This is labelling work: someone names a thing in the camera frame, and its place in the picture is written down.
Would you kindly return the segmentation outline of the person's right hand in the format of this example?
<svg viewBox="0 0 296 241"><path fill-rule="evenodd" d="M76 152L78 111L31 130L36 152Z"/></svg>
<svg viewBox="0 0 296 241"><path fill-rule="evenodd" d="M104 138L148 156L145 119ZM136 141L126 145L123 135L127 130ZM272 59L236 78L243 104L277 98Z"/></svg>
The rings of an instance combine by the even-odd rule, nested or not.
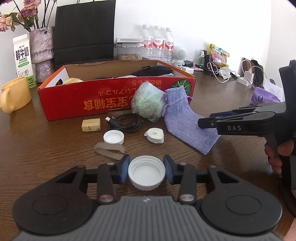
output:
<svg viewBox="0 0 296 241"><path fill-rule="evenodd" d="M276 174L282 173L282 161L280 156L291 156L295 152L295 142L294 140L289 140L278 146L277 151L275 151L270 145L264 145L264 151L268 158L268 163L270 164L272 170Z"/></svg>

